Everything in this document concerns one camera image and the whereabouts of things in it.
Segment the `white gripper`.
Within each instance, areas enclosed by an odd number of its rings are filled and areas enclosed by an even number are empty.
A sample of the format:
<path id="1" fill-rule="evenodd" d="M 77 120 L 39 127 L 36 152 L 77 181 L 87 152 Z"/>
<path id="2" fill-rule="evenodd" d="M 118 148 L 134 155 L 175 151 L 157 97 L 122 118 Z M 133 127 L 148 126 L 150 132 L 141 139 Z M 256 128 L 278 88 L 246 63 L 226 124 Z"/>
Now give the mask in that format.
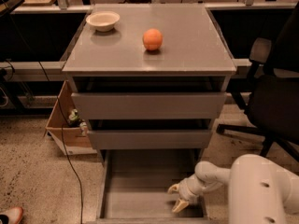
<path id="1" fill-rule="evenodd" d="M 184 178 L 179 184 L 172 185 L 168 191 L 168 194 L 179 193 L 181 199 L 177 199 L 173 213 L 179 213 L 185 209 L 189 203 L 197 203 L 199 196 L 203 193 L 203 182 L 196 176 Z"/>

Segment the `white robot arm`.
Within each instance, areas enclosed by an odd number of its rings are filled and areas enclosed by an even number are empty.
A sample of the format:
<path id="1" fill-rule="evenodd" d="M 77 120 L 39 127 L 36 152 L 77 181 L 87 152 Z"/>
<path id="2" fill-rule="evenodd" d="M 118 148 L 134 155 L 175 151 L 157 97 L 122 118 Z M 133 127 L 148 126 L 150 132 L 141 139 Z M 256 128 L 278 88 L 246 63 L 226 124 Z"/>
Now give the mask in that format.
<path id="1" fill-rule="evenodd" d="M 198 162 L 193 175 L 168 189 L 178 194 L 172 211 L 223 185 L 228 187 L 229 224 L 287 224 L 287 215 L 299 213 L 299 176 L 253 154 L 238 157 L 229 168 Z"/>

